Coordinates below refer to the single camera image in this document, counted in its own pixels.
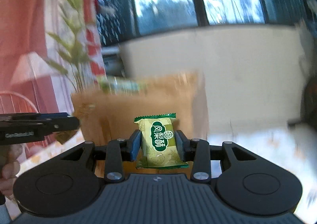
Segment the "person's left hand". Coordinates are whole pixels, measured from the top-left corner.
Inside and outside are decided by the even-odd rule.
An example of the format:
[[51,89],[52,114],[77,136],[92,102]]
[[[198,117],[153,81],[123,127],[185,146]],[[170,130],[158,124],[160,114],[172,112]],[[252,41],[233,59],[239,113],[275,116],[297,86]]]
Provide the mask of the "person's left hand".
[[20,171],[18,157],[22,152],[23,146],[21,144],[11,145],[6,156],[6,164],[1,170],[1,193],[8,198],[13,195],[13,185],[16,181],[16,175]]

